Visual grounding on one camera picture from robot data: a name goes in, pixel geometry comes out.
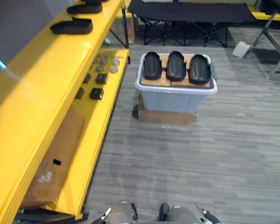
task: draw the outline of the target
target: shelf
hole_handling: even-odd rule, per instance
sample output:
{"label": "shelf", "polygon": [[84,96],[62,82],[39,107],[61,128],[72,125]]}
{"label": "shelf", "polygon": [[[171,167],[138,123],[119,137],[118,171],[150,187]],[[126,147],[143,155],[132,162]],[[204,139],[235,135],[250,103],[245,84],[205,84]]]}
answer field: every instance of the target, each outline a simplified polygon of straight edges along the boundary
{"label": "shelf", "polygon": [[[269,20],[271,18],[270,15],[266,15],[265,13],[257,11],[253,5],[249,5],[248,8],[252,15],[258,20]],[[275,15],[273,20],[280,21],[280,14]]]}
{"label": "shelf", "polygon": [[[113,105],[119,89],[120,81],[123,76],[129,50],[121,49],[102,49],[99,52],[108,52],[108,61],[113,58],[120,60],[119,71],[115,74],[108,73],[110,63],[105,66],[101,73],[108,73],[107,84],[96,84],[97,72],[93,65],[89,70],[91,79],[88,84],[81,86],[85,90],[82,99],[75,99],[73,105],[85,118],[84,130],[80,137],[75,155],[72,159],[68,176],[62,187],[59,199],[56,203],[45,206],[49,210],[74,215],[76,219],[82,217],[81,208],[85,194],[88,189],[89,181],[96,164],[97,156],[101,148],[108,121],[112,113]],[[89,93],[92,88],[103,88],[104,95],[102,100],[92,100]]]}
{"label": "shelf", "polygon": [[103,3],[87,35],[54,35],[64,11],[0,72],[0,223],[11,223],[123,0]]}

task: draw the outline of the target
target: gray carpet floor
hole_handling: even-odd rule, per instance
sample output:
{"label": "gray carpet floor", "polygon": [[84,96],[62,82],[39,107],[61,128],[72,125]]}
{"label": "gray carpet floor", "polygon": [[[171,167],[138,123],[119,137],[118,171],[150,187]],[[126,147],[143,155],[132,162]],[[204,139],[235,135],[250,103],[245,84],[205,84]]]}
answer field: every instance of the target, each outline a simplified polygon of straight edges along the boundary
{"label": "gray carpet floor", "polygon": [[[230,40],[248,42],[258,29],[230,28]],[[280,43],[280,30],[273,36]],[[148,51],[203,53],[219,77],[189,125],[143,122],[136,72]],[[243,59],[233,47],[131,46],[105,143],[85,203],[91,223],[117,201],[137,206],[140,221],[155,220],[162,202],[200,215],[195,203],[222,224],[280,224],[280,73],[264,75],[279,60],[263,37]]]}

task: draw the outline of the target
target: black cot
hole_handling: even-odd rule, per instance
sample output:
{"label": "black cot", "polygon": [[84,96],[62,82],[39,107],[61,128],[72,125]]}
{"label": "black cot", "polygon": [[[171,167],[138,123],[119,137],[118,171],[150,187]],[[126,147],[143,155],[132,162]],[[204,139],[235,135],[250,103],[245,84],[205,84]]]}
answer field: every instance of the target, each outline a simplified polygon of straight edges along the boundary
{"label": "black cot", "polygon": [[[184,22],[182,26],[193,23],[200,30],[204,32],[204,35],[199,39],[205,38],[208,40],[211,36],[215,35],[218,29],[219,23],[229,23],[228,26],[235,23],[253,22],[254,16],[251,14],[245,3],[242,4],[228,4],[228,3],[216,3],[216,4],[199,4],[189,2],[144,2],[142,0],[132,0],[128,11],[136,14],[145,23],[145,35],[144,44],[150,41],[146,41],[147,32],[159,22],[164,22],[164,44],[166,44],[166,26],[169,22]],[[197,23],[211,23],[210,30],[204,29]]]}

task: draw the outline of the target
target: gray plastic bin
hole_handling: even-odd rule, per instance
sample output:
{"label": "gray plastic bin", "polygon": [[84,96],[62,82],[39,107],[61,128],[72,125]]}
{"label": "gray plastic bin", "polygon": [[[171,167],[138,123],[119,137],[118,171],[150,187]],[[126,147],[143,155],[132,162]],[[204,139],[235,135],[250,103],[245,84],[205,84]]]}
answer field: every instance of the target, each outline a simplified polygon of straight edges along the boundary
{"label": "gray plastic bin", "polygon": [[[143,75],[143,62],[146,54],[143,54],[138,68],[136,88],[141,91],[144,107],[149,111],[172,111],[182,113],[193,113],[203,100],[217,92],[217,84],[213,76],[210,79],[209,89],[177,88],[163,86],[141,85]],[[194,54],[182,54],[184,56],[194,56]]]}

